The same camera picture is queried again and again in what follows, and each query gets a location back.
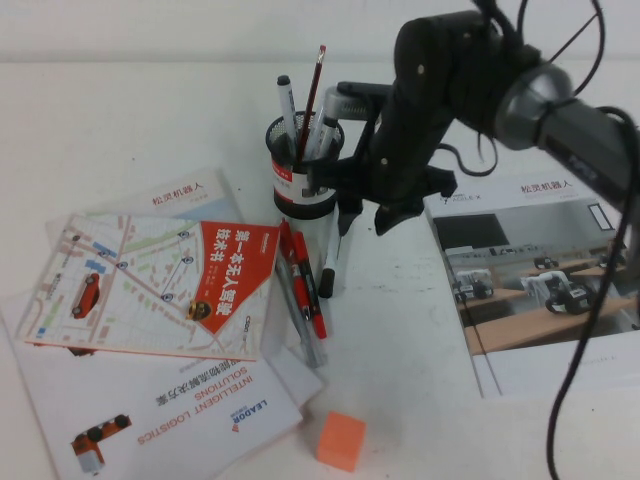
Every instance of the red marker cap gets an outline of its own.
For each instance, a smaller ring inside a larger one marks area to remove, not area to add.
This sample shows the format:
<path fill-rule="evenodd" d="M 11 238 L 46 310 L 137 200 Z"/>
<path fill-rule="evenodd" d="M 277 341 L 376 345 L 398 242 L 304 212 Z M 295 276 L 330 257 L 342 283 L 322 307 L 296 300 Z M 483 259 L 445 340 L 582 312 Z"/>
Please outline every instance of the red marker cap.
<path fill-rule="evenodd" d="M 316 335 L 319 339 L 327 338 L 327 327 L 324 325 L 324 317 L 321 313 L 317 313 L 313 316 L 313 329 L 316 331 Z"/>

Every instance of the orange block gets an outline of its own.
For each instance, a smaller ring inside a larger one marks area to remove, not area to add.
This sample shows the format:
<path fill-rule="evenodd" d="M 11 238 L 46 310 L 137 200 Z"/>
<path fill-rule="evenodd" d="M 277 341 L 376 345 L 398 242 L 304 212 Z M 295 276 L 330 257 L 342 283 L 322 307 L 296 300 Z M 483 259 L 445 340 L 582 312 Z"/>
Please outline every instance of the orange block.
<path fill-rule="evenodd" d="M 364 443 L 367 424 L 361 420 L 329 412 L 316 458 L 332 467 L 353 472 Z"/>

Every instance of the printed photo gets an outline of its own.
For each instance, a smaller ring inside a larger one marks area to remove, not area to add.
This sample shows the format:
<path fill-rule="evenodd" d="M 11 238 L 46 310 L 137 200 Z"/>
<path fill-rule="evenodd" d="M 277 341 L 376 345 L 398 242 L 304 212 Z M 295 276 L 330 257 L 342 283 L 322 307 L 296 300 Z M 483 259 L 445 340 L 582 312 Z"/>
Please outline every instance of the printed photo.
<path fill-rule="evenodd" d="M 472 355 L 577 340 L 615 226 L 593 199 L 433 219 Z M 640 328 L 626 251 L 594 336 Z"/>

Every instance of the black mesh pen holder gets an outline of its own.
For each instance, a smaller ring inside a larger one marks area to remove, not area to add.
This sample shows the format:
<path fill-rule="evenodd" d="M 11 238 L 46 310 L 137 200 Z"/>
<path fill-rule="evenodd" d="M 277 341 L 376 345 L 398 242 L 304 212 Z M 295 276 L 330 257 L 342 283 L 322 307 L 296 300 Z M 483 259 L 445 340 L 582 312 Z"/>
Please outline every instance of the black mesh pen holder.
<path fill-rule="evenodd" d="M 310 125 L 313 124 L 313 117 L 315 113 L 312 115 L 312 121 L 309 122 Z M 303 119 L 304 112 L 296 112 L 298 133 L 302 129 Z M 314 192 L 309 188 L 307 167 L 313 163 L 313 160 L 296 162 L 296 159 L 291 156 L 282 117 L 269 125 L 265 141 L 271 152 L 273 201 L 278 210 L 299 220 L 313 220 L 333 212 L 336 203 L 335 190 L 322 187 Z M 344 130 L 338 124 L 333 133 L 329 152 L 324 158 L 337 161 L 343 145 Z"/>

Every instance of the pencil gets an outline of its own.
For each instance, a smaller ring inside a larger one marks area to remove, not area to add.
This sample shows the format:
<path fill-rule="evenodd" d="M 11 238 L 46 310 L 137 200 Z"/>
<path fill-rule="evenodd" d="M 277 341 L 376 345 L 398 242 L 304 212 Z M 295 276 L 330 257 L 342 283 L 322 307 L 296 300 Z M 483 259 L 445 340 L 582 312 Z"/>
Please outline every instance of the pencil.
<path fill-rule="evenodd" d="M 320 45 L 318 51 L 318 60 L 316 61 L 316 68 L 313 71 L 313 79 L 311 80 L 311 89 L 309 90 L 309 98 L 307 99 L 307 109 L 304 111 L 304 120 L 302 122 L 302 133 L 300 135 L 300 144 L 298 145 L 298 162 L 302 161 L 304 155 L 304 147 L 307 145 L 309 138 L 309 122 L 311 121 L 311 112 L 313 111 L 313 102 L 316 99 L 316 91 L 318 90 L 318 83 L 320 82 L 320 73 L 322 72 L 322 61 L 324 60 L 324 54 L 327 51 L 327 47 Z"/>

